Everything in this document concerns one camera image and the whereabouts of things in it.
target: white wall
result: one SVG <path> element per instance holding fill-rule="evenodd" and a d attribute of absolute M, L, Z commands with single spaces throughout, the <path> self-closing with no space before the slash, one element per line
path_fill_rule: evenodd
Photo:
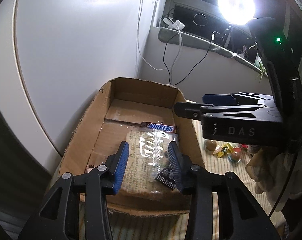
<path fill-rule="evenodd" d="M 14 42 L 15 5 L 16 0 L 3 0 L 0 4 L 0 112 L 24 148 L 53 174 L 61 157 L 34 115 L 19 75 Z"/>
<path fill-rule="evenodd" d="M 165 43 L 158 40 L 160 28 L 151 27 L 147 40 L 145 59 L 157 69 L 165 68 L 163 52 Z M 165 62 L 171 66 L 179 46 L 168 44 L 165 53 Z M 180 60 L 173 67 L 172 84 L 182 80 L 205 55 L 206 50 L 183 47 Z M 209 51 L 206 58 L 198 64 L 191 74 L 177 87 L 181 89 L 188 100 L 202 102 L 204 94 L 227 93 L 260 93 L 271 95 L 271 88 L 267 78 L 259 83 L 258 73 L 251 68 Z M 167 70 L 156 71 L 147 64 L 142 66 L 140 78 L 162 84 L 169 83 Z"/>
<path fill-rule="evenodd" d="M 17 55 L 35 113 L 63 153 L 80 117 L 109 79 L 136 77 L 140 0 L 18 0 Z M 143 0 L 144 51 L 154 4 Z"/>

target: wire ring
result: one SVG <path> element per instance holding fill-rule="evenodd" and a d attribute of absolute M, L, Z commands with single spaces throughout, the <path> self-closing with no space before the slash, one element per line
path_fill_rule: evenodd
<path fill-rule="evenodd" d="M 205 23 L 204 25 L 199 25 L 199 24 L 195 23 L 194 18 L 195 18 L 195 16 L 197 16 L 197 15 L 203 15 L 203 16 L 204 16 L 204 18 L 205 18 L 205 20 L 206 20 L 206 23 Z M 203 13 L 197 13 L 196 15 L 194 15 L 192 21 L 194 22 L 195 25 L 200 26 L 200 27 L 203 27 L 203 26 L 207 25 L 207 23 L 208 23 L 208 19 L 207 19 L 207 17 L 206 17 Z"/>

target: white cloth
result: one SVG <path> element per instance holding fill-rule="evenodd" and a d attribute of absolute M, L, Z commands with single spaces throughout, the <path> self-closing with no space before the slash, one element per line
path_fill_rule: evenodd
<path fill-rule="evenodd" d="M 255 193 L 266 192 L 267 200 L 273 206 L 283 188 L 290 170 L 294 155 L 275 152 L 262 147 L 246 166 L 249 176 L 256 181 Z M 299 149 L 297 160 L 289 183 L 275 211 L 280 211 L 288 198 L 296 199 L 302 194 L 302 147 Z"/>

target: gray window sill mat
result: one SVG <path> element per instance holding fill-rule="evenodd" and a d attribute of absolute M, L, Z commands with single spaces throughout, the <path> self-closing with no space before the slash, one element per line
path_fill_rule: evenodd
<path fill-rule="evenodd" d="M 158 34 L 158 39 L 159 39 L 159 41 L 166 43 L 170 38 L 172 38 L 172 36 L 176 35 L 177 33 L 178 33 L 178 31 L 176 31 L 176 30 L 171 30 L 168 28 L 161 27 L 159 34 Z M 181 33 L 181 36 L 182 36 L 182 40 L 183 40 L 183 46 L 191 47 L 191 48 L 195 48 L 195 49 L 204 49 L 204 50 L 208 50 L 208 48 L 210 46 L 209 41 L 198 38 L 196 36 L 193 36 L 193 35 L 190 35 L 187 33 Z M 176 35 L 168 43 L 179 45 L 179 35 Z M 229 51 L 217 44 L 212 43 L 211 47 L 210 47 L 210 51 L 220 54 L 227 58 L 233 58 L 236 61 L 240 62 L 241 64 L 253 69 L 257 73 L 262 72 L 257 66 L 255 66 L 252 63 L 241 58 L 236 53 L 232 53 L 231 51 Z"/>

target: round brown candy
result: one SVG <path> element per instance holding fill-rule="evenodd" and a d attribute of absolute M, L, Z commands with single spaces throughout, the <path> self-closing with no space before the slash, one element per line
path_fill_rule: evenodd
<path fill-rule="evenodd" d="M 206 146 L 209 151 L 214 151 L 217 146 L 217 142 L 214 140 L 206 140 Z"/>
<path fill-rule="evenodd" d="M 231 159 L 233 161 L 238 161 L 240 159 L 240 152 L 232 152 L 231 153 Z"/>

